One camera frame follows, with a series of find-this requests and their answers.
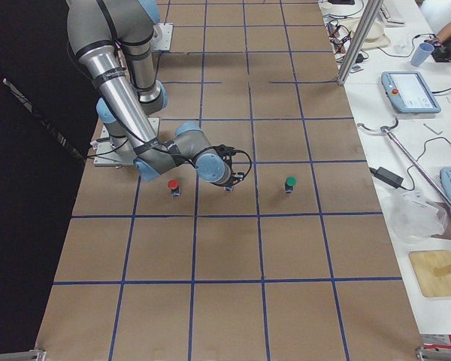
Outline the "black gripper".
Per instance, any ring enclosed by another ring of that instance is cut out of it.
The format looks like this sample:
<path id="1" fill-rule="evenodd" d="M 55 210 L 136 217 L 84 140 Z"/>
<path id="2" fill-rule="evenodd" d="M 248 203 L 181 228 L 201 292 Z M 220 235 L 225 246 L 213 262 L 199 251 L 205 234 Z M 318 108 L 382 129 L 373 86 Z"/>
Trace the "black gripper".
<path id="1" fill-rule="evenodd" d="M 225 166 L 225 175 L 214 184 L 218 187 L 233 187 L 234 185 L 240 183 L 247 176 L 244 171 L 235 171 L 233 169 L 233 157 L 238 154 L 247 154 L 243 150 L 239 150 L 235 147 L 226 146 L 224 144 L 214 147 L 216 154 L 222 160 Z"/>

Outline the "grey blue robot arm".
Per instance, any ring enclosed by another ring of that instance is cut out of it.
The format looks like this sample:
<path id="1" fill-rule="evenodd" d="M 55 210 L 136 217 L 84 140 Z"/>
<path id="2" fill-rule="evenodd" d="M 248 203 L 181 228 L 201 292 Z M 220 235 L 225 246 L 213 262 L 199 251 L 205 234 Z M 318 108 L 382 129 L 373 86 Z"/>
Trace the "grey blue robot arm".
<path id="1" fill-rule="evenodd" d="M 156 79 L 151 51 L 159 21 L 155 1 L 69 3 L 69 47 L 101 95 L 98 115 L 112 140 L 128 139 L 143 180 L 189 163 L 202 180 L 233 187 L 248 175 L 232 169 L 237 149 L 211 145 L 194 122 L 184 123 L 172 140 L 162 142 L 149 121 L 168 102 L 165 88 Z"/>

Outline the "person's hand with glove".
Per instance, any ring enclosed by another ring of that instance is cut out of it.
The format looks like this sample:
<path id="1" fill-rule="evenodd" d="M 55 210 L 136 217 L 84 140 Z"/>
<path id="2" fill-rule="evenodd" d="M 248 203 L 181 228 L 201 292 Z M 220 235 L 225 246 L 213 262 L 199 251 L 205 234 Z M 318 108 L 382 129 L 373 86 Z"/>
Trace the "person's hand with glove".
<path id="1" fill-rule="evenodd" d="M 431 44 L 434 47 L 442 47 L 444 42 L 444 37 L 435 35 L 432 38 L 425 40 L 425 43 Z"/>

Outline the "arm aluminium base plate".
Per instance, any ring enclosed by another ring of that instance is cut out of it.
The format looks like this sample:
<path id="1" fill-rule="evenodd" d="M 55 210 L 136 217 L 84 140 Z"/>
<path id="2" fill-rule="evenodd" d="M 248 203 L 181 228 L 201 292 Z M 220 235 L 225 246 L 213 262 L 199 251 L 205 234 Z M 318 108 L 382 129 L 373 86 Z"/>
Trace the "arm aluminium base plate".
<path id="1" fill-rule="evenodd" d="M 101 124 L 101 132 L 93 143 L 95 148 L 94 165 L 133 166 L 137 157 L 135 148 L 146 144 L 146 138 L 139 135 L 137 131 L 133 131 L 131 134 L 120 122 L 104 123 L 101 118 L 98 119 L 98 122 Z"/>
<path id="2" fill-rule="evenodd" d="M 169 52 L 174 30 L 173 23 L 159 23 L 153 27 L 154 33 L 150 41 L 150 49 L 154 53 Z"/>

